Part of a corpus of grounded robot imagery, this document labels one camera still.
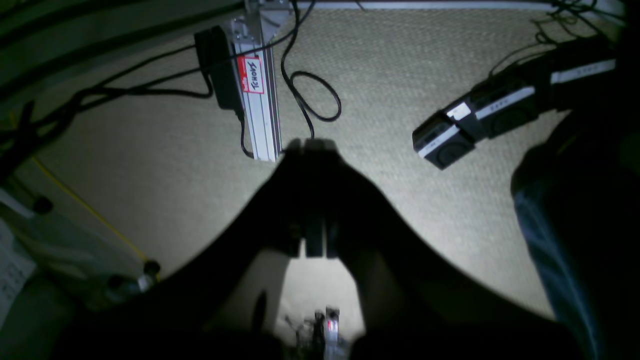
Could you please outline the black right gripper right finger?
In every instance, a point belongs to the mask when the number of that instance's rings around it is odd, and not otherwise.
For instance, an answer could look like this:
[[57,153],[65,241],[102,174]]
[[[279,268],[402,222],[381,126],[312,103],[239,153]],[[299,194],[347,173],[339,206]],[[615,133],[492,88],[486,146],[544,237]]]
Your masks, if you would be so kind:
[[306,141],[327,257],[352,276],[366,328],[354,360],[583,360],[573,335],[444,259],[333,141]]

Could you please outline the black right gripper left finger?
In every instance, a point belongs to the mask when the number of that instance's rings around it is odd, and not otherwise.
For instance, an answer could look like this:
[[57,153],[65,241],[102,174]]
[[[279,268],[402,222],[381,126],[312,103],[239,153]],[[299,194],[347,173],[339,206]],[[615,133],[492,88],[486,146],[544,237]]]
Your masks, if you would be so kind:
[[307,239],[301,203],[307,142],[208,248],[167,280],[65,330],[53,360],[281,359],[272,335],[285,273]]

